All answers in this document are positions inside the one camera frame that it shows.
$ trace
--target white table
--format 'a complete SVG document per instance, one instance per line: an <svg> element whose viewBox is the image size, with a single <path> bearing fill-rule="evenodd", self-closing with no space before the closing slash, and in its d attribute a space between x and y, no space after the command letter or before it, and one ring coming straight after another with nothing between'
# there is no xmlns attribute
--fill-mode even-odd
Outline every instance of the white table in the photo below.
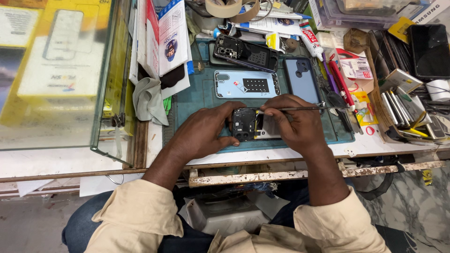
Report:
<svg viewBox="0 0 450 253"><path fill-rule="evenodd" d="M329 145L337 158L348 157L345 150L351 150L359 156L381 154L409 154L433 152L437 149L449 149L447 145L412 145L403 143L384 144L375 133L369 136L356 134L355 142ZM149 124L147 167L162 148L161 126ZM265 149L243 152L230 152L209 155L188 163L186 169L223 167L243 164L276 163L301 160L302 156L289 149ZM141 173L146 169L122 170L122 164L103 157L89 148L72 149L38 149L0 152L0 182L16 182L52 178L69 178L80 176L98 176L112 174Z"/></svg>

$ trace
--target beige shirt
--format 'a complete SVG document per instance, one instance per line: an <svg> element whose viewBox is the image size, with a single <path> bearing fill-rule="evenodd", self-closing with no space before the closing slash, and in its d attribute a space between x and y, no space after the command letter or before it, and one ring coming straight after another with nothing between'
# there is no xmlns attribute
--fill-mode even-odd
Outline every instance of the beige shirt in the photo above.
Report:
<svg viewBox="0 0 450 253"><path fill-rule="evenodd" d="M209 253L375 253L390 252L353 188L341 202L328 206L298 206L295 229L262 225L259 235L242 230L214 237ZM103 223L93 233L86 252L157 252L164 235L183 236L172 192L138 179L117 187L92 221Z"/></svg>

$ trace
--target tape roll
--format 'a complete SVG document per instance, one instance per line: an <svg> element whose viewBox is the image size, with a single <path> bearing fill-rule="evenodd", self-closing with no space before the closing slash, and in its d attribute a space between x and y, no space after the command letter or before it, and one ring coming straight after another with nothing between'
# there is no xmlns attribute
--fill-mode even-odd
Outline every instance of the tape roll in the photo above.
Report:
<svg viewBox="0 0 450 253"><path fill-rule="evenodd" d="M288 53L292 53L295 51L295 49L298 47L298 42L295 39L287 39L286 40L286 45L288 46L288 48L286 49L286 51Z"/></svg>
<svg viewBox="0 0 450 253"><path fill-rule="evenodd" d="M239 13L246 3L255 3L252 8L244 13ZM206 10L217 18L229 18L233 23L245 23L252 20L258 14L259 0L228 0L225 4L222 0L205 0Z"/></svg>
<svg viewBox="0 0 450 253"><path fill-rule="evenodd" d="M222 0L205 0L206 10L217 18L234 17L241 11L242 0L229 0L226 5Z"/></svg>

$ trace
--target t-7000 glue tube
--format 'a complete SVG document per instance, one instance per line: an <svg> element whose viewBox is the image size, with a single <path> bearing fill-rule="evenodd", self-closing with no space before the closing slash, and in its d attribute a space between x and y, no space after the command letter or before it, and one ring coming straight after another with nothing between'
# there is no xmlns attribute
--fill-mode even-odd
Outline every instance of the t-7000 glue tube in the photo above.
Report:
<svg viewBox="0 0 450 253"><path fill-rule="evenodd" d="M320 46L319 41L311 30L309 22L306 21L305 23L300 24L300 30L301 40L305 44L306 49L310 52L311 56L317 57L321 62L323 62L324 59L322 57L322 53L324 49Z"/></svg>

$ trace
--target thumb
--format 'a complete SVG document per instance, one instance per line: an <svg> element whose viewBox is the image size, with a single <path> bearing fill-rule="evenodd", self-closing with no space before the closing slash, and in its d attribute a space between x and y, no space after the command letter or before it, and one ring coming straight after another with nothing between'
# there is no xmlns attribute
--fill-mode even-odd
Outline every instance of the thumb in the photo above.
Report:
<svg viewBox="0 0 450 253"><path fill-rule="evenodd" d="M283 112L275 108L267 108L266 110L264 110L264 114L267 114L274 118L282 136L288 136L289 134L293 133L291 123Z"/></svg>
<svg viewBox="0 0 450 253"><path fill-rule="evenodd" d="M230 145L237 147L237 146L239 146L240 142L238 139L234 138L233 136L224 136L224 137L218 138L215 141L215 144L216 144L216 150L219 151Z"/></svg>

